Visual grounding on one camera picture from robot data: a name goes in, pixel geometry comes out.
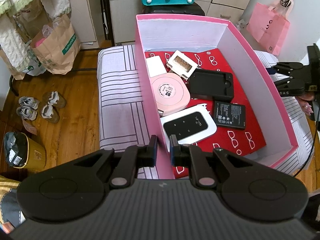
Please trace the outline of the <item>person's right hand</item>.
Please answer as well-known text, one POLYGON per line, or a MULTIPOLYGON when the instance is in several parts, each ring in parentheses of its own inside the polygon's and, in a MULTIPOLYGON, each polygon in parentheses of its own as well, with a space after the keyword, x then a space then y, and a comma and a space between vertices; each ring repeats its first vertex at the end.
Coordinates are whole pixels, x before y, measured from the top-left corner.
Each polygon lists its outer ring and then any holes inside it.
POLYGON ((311 115, 313 113, 312 110, 312 101, 314 100, 315 96, 313 92, 308 92, 300 96, 296 96, 295 99, 299 103, 302 111, 306 115, 311 115))

